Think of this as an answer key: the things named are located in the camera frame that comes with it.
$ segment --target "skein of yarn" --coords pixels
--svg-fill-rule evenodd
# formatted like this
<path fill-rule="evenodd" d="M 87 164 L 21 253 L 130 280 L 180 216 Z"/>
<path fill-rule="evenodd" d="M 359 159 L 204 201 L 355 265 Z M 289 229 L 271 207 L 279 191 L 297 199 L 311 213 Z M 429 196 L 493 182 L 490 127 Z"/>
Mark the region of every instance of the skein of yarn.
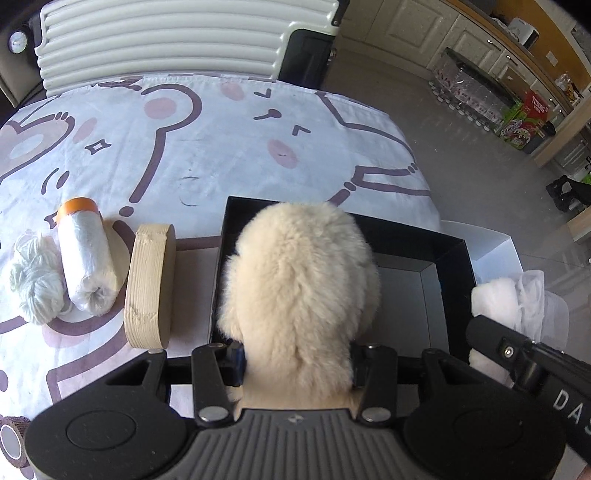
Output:
<path fill-rule="evenodd" d="M 22 318 L 34 325 L 52 321 L 64 309 L 64 278 L 53 238 L 21 235 L 9 265 L 9 289 Z"/>
<path fill-rule="evenodd" d="M 56 223 L 72 303 L 83 312 L 104 315 L 119 287 L 99 208 L 89 198 L 68 200 L 58 210 Z"/>

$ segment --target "gray ribbed panel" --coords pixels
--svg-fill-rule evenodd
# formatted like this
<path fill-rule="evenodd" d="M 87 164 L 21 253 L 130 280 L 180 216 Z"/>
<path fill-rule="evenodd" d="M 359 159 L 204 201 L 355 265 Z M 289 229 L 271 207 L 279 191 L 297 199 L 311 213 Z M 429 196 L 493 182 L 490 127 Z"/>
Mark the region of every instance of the gray ribbed panel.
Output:
<path fill-rule="evenodd" d="M 291 32 L 336 35 L 337 0 L 56 0 L 35 49 L 48 95 L 109 77 L 209 71 L 276 79 Z"/>
<path fill-rule="evenodd" d="M 302 417 L 298 423 L 290 419 Z M 348 411 L 247 410 L 197 436 L 160 480 L 434 480 L 389 430 L 352 422 Z"/>

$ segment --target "orange wall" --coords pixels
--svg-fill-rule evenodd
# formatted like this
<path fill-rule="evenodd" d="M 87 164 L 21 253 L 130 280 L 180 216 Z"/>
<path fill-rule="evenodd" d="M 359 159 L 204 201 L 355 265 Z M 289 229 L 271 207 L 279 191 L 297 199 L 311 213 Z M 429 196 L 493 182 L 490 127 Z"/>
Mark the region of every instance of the orange wall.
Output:
<path fill-rule="evenodd" d="M 587 88 L 591 82 L 587 69 L 564 34 L 535 0 L 498 0 L 495 13 L 504 15 L 508 21 L 519 17 L 533 25 L 540 33 L 540 37 L 531 47 L 530 52 L 539 61 L 541 67 L 554 79 L 568 72 L 580 91 Z M 556 67 L 546 58 L 549 51 L 558 59 Z"/>

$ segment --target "white yarn ball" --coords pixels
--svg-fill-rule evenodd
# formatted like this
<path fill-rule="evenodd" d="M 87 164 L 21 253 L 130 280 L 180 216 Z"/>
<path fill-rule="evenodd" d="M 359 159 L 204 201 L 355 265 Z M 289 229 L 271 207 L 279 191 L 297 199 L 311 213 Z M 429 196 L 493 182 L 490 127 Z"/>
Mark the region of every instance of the white yarn ball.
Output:
<path fill-rule="evenodd" d="M 9 265 L 12 300 L 26 322 L 44 325 L 64 308 L 60 254 L 53 238 L 23 235 Z"/>

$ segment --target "wall outlet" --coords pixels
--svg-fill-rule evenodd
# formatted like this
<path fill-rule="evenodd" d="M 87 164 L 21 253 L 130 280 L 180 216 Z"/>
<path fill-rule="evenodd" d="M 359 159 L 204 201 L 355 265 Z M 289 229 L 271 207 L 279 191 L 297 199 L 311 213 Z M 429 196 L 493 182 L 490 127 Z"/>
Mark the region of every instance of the wall outlet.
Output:
<path fill-rule="evenodd" d="M 549 51 L 546 54 L 546 58 L 554 67 L 556 67 L 558 65 L 558 59 L 554 56 L 554 54 L 551 51 Z"/>

